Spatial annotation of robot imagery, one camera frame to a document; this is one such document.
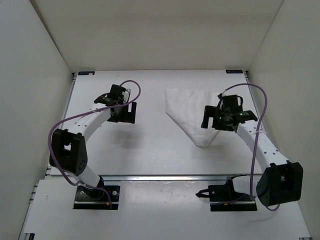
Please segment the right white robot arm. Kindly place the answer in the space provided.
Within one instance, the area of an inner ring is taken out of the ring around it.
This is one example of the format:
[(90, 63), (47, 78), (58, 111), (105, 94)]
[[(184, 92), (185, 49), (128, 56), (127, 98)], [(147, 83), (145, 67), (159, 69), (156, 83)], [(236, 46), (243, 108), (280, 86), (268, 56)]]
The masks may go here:
[(261, 177), (238, 175), (227, 178), (224, 195), (236, 200), (241, 195), (253, 196), (266, 207), (300, 200), (303, 168), (291, 162), (274, 146), (258, 125), (251, 110), (243, 109), (243, 98), (238, 95), (218, 96), (217, 106), (206, 105), (201, 127), (235, 132), (251, 150), (261, 168)]

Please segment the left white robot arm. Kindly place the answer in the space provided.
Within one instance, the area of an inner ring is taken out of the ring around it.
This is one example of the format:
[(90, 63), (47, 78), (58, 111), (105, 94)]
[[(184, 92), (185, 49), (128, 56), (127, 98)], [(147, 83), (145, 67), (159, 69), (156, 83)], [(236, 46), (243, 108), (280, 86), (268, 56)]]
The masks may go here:
[(98, 96), (89, 110), (67, 118), (74, 121), (68, 128), (54, 127), (49, 133), (49, 163), (73, 186), (82, 185), (93, 199), (104, 195), (101, 176), (88, 165), (86, 143), (105, 122), (135, 123), (137, 103), (130, 99), (131, 90), (113, 84), (108, 93)]

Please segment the white skirt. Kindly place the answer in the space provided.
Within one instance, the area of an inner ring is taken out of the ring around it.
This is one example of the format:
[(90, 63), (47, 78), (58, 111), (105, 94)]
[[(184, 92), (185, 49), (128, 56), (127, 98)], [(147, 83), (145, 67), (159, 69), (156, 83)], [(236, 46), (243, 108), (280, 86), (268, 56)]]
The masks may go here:
[(193, 143), (200, 148), (210, 145), (218, 133), (213, 128), (202, 128), (205, 106), (217, 106), (218, 93), (210, 90), (171, 88), (164, 90), (166, 114), (171, 117)]

